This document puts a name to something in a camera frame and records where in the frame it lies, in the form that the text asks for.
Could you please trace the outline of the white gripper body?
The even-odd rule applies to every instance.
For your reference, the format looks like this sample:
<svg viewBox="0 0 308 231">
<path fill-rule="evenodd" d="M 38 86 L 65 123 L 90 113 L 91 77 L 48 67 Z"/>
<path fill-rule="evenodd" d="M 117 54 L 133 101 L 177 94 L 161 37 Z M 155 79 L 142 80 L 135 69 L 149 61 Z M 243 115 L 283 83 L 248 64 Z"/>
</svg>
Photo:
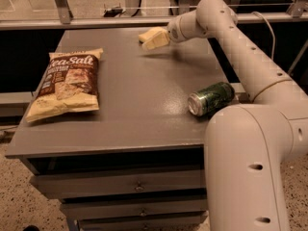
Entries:
<svg viewBox="0 0 308 231">
<path fill-rule="evenodd" d="M 174 42 L 182 42 L 195 37 L 195 12 L 183 13 L 167 25 L 169 37 Z"/>
</svg>

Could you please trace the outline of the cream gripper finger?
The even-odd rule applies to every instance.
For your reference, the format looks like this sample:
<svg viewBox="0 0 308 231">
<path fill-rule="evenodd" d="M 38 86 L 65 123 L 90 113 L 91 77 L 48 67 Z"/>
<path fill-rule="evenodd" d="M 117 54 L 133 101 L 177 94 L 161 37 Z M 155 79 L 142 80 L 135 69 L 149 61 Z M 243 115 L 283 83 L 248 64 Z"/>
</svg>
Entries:
<svg viewBox="0 0 308 231">
<path fill-rule="evenodd" d="M 169 44 L 169 37 L 158 36 L 157 38 L 151 38 L 150 40 L 142 44 L 143 50 L 152 50 L 155 48 L 160 48 Z"/>
</svg>

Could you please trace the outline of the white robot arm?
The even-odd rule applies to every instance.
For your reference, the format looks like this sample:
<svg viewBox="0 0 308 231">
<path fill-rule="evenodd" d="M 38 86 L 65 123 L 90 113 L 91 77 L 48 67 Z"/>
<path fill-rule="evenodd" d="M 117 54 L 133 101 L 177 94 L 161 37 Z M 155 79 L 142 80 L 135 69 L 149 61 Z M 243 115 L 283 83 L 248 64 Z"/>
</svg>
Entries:
<svg viewBox="0 0 308 231">
<path fill-rule="evenodd" d="M 174 42 L 216 39 L 249 99 L 206 128 L 211 231 L 290 231 L 280 165 L 308 151 L 308 95 L 238 28 L 223 0 L 201 0 L 167 30 Z"/>
</svg>

